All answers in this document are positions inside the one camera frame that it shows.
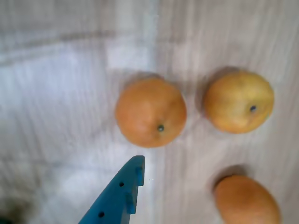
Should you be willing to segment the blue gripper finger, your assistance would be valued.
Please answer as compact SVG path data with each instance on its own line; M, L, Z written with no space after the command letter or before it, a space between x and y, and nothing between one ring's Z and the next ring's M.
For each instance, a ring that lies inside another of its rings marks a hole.
M145 157L132 157L105 187L80 224L129 224L136 213L138 188L144 185Z

